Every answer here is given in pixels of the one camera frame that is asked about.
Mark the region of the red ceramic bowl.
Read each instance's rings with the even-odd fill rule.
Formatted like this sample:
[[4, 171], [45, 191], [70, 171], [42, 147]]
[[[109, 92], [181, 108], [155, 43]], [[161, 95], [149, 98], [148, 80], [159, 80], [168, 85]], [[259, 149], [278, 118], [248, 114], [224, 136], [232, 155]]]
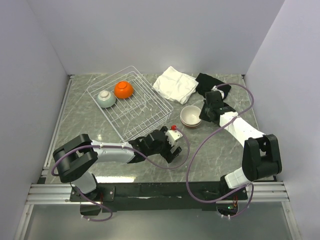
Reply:
[[201, 125], [200, 122], [198, 124], [194, 124], [194, 125], [189, 125], [189, 124], [186, 124], [185, 122], [182, 122], [182, 124], [184, 127], [188, 128], [188, 129], [196, 129]]

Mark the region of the tan floral bowl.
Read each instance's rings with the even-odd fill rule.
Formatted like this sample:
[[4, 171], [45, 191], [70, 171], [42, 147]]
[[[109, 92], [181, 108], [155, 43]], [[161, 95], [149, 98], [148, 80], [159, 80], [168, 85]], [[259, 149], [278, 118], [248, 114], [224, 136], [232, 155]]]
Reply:
[[185, 106], [180, 112], [180, 120], [188, 126], [196, 126], [201, 123], [201, 109], [195, 105]]

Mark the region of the orange ceramic bowl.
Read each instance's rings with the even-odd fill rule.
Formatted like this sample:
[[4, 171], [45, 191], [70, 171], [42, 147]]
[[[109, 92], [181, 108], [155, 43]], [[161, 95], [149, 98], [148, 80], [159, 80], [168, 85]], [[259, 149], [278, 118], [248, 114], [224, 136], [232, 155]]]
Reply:
[[118, 99], [127, 99], [134, 93], [133, 86], [127, 81], [120, 81], [114, 87], [114, 95]]

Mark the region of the pale green ceramic bowl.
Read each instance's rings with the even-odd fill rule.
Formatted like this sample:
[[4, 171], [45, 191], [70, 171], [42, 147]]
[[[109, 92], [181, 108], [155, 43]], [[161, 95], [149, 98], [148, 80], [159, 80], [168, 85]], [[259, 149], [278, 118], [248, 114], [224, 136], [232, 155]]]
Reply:
[[116, 97], [112, 92], [102, 90], [97, 95], [96, 102], [101, 108], [110, 108], [116, 103]]

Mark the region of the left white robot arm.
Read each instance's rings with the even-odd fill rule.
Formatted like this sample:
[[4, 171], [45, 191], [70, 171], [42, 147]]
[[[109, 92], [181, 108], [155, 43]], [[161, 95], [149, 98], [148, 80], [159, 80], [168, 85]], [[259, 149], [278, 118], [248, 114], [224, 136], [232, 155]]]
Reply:
[[82, 194], [88, 201], [96, 200], [100, 188], [96, 177], [89, 168], [96, 163], [117, 162], [136, 164], [149, 156], [160, 155], [167, 163], [179, 156], [182, 149], [178, 140], [182, 134], [173, 126], [163, 126], [146, 136], [124, 143], [105, 143], [90, 139], [88, 134], [80, 134], [53, 152], [53, 176], [62, 183], [70, 183], [75, 192]]

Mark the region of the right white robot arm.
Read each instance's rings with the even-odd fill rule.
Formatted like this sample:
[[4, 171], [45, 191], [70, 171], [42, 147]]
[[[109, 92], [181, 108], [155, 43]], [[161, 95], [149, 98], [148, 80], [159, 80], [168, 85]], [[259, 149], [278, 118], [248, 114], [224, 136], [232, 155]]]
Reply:
[[205, 93], [199, 118], [228, 131], [243, 147], [241, 167], [220, 178], [219, 193], [231, 199], [237, 188], [282, 172], [279, 142], [275, 135], [255, 129], [223, 101], [219, 91]]

